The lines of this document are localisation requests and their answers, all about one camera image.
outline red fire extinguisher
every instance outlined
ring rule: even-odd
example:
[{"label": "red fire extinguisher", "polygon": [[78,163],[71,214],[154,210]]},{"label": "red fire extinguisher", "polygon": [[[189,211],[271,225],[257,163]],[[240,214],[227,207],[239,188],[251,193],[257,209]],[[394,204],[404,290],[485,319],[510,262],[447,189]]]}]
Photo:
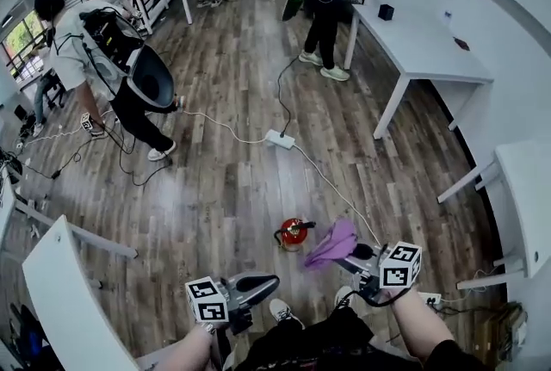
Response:
[{"label": "red fire extinguisher", "polygon": [[308,235],[308,229],[313,229],[316,223],[313,221],[303,222],[298,218],[291,218],[282,224],[282,227],[274,233],[275,241],[278,245],[286,251],[298,251],[306,236]]}]

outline hardwood floor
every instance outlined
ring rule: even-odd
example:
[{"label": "hardwood floor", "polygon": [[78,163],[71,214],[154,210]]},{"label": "hardwood floor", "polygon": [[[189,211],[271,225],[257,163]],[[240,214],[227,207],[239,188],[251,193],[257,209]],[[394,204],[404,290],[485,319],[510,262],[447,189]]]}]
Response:
[{"label": "hardwood floor", "polygon": [[[150,39],[170,66],[176,89],[189,99],[189,110],[231,125],[241,139],[261,139],[270,128],[282,130],[286,115],[277,101],[276,79],[301,50],[310,21],[300,13],[280,21],[284,0],[230,0],[217,9],[195,9],[188,26],[182,3],[174,0],[166,19]],[[349,29],[339,27],[335,57],[344,60]],[[360,29],[352,79],[323,78],[313,65],[296,61],[282,78],[282,98],[293,113],[288,134],[340,192],[365,214],[383,243],[405,240],[424,247],[418,288],[440,292],[448,300],[465,294],[458,280],[477,269],[490,270],[491,239],[479,196],[464,189],[439,205],[436,196],[469,171],[467,160],[434,97],[412,82],[382,140],[372,133],[398,78],[386,54]],[[81,108],[73,95],[62,110],[48,116],[43,136],[78,126]],[[183,284],[204,275],[229,276],[246,269],[273,272],[281,286],[273,295],[287,301],[306,324],[332,310],[334,293],[351,281],[338,266],[322,272],[302,267],[304,255],[339,216],[362,221],[319,177],[297,150],[246,145],[225,128],[200,116],[153,114],[178,143],[173,165],[144,188],[133,186],[119,169],[119,152],[109,139],[80,151],[56,181],[28,172],[22,195],[38,201],[50,217],[69,221],[106,238],[129,244],[135,260],[82,246],[85,265],[104,282],[98,292],[122,342],[135,356],[147,354],[185,335],[191,316]],[[21,160],[52,174],[88,137],[84,132],[30,145]],[[136,144],[122,163],[143,181],[163,162],[149,163],[147,146]],[[302,251],[287,253],[272,233],[292,217],[318,226]],[[6,247],[22,256],[35,244],[20,215]],[[9,303],[30,299],[20,267],[1,260],[0,334],[9,335]],[[488,305],[497,295],[470,294],[457,308]],[[371,329],[383,339],[397,326],[386,309],[356,303]],[[472,312],[448,318],[461,346],[472,350],[476,320]],[[255,324],[240,337],[239,348],[269,329],[274,321],[268,302],[255,309]],[[402,345],[401,337],[393,341]]]}]

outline black box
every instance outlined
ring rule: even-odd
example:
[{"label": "black box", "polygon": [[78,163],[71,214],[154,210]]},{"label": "black box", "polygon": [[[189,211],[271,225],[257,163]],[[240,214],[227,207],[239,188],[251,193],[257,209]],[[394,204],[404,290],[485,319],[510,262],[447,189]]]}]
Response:
[{"label": "black box", "polygon": [[390,5],[384,3],[379,8],[379,17],[383,21],[390,21],[393,18],[394,14],[394,7],[391,7]]}]

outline white cable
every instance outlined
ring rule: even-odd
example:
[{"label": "white cable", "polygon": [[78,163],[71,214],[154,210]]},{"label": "white cable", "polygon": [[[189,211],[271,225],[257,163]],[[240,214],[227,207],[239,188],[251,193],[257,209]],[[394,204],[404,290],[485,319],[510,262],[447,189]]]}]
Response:
[{"label": "white cable", "polygon": [[371,232],[371,234],[373,235],[373,238],[375,238],[375,242],[379,245],[379,247],[382,247],[381,243],[379,242],[379,239],[376,237],[376,235],[374,234],[373,230],[371,230],[371,227],[369,226],[368,221],[363,217],[363,215],[362,215],[361,213],[359,213],[359,212],[357,211],[357,209],[356,209],[354,206],[352,206],[352,203],[351,203],[350,201],[348,201],[346,198],[344,198],[344,197],[341,195],[341,193],[337,190],[337,188],[336,188],[335,186],[333,186],[333,183],[330,182],[330,181],[325,177],[325,175],[321,173],[321,170],[319,169],[319,167],[310,159],[310,157],[308,157],[308,156],[306,155],[306,153],[305,153],[304,151],[302,151],[302,149],[300,149],[297,145],[293,145],[293,147],[297,148],[297,149],[302,153],[302,155],[304,155],[304,157],[306,158],[306,160],[308,160],[308,161],[312,164],[312,166],[316,169],[316,171],[319,173],[319,175],[327,182],[327,184],[329,184],[329,185],[333,188],[333,190],[334,190],[335,192],[337,192],[337,195],[340,196],[346,204],[348,204],[350,207],[352,207],[352,210],[358,214],[358,216],[362,219],[362,221],[365,223],[365,225],[366,225],[366,227],[368,228],[368,230],[369,230],[369,231]]},{"label": "white cable", "polygon": [[[102,117],[106,114],[109,114],[109,113],[112,113],[113,112],[113,109],[110,109],[109,111],[105,111],[103,114],[102,114]],[[25,144],[25,147],[29,146],[29,145],[32,145],[33,143],[36,143],[37,141],[41,141],[41,140],[51,140],[51,139],[56,139],[58,137],[64,137],[66,135],[73,135],[74,133],[77,133],[78,131],[80,131],[81,129],[83,128],[83,126],[81,125],[78,129],[75,129],[72,133],[58,133],[56,135],[51,135],[49,137],[40,137],[39,139],[35,139],[35,140],[32,140],[32,141],[29,141],[28,143]]]},{"label": "white cable", "polygon": [[264,141],[266,141],[266,138],[264,137],[263,139],[261,140],[255,140],[255,141],[247,141],[247,140],[242,140],[240,139],[237,135],[235,135],[235,132],[233,131],[233,129],[231,129],[228,125],[224,124],[224,123],[220,123],[219,121],[216,121],[215,119],[212,119],[211,117],[209,117],[208,115],[206,114],[203,114],[203,113],[190,113],[188,111],[183,111],[185,114],[188,114],[188,115],[202,115],[203,117],[206,117],[208,118],[211,122],[213,123],[216,123],[217,125],[220,125],[222,127],[225,127],[227,129],[230,130],[230,132],[233,134],[233,137],[235,137],[235,139],[241,143],[246,143],[248,145],[256,145],[258,143],[263,143]]},{"label": "white cable", "polygon": [[[474,276],[473,276],[473,279],[476,279],[477,276],[479,275],[479,273],[484,273],[484,275],[486,276],[489,276],[491,275],[494,271],[496,271],[496,269],[498,269],[499,266],[496,266],[492,269],[492,271],[490,273],[486,273],[484,270],[476,270],[476,272],[474,273]],[[454,302],[460,302],[462,300],[465,300],[466,298],[468,298],[468,296],[471,294],[471,292],[475,292],[475,293],[484,293],[486,290],[488,289],[488,287],[478,287],[478,288],[470,288],[467,292],[467,294],[465,296],[463,296],[462,298],[460,299],[454,299],[454,300],[446,300],[446,299],[440,299],[442,302],[446,302],[446,304],[453,304]]]}]

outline purple cloth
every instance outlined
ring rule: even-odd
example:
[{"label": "purple cloth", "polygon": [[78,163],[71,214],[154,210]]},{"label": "purple cloth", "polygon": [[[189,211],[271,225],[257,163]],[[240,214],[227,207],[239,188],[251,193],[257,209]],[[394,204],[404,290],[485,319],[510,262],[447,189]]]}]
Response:
[{"label": "purple cloth", "polygon": [[352,221],[339,218],[318,247],[306,256],[304,266],[307,269],[322,269],[333,259],[344,259],[354,251],[357,240],[356,228]]}]

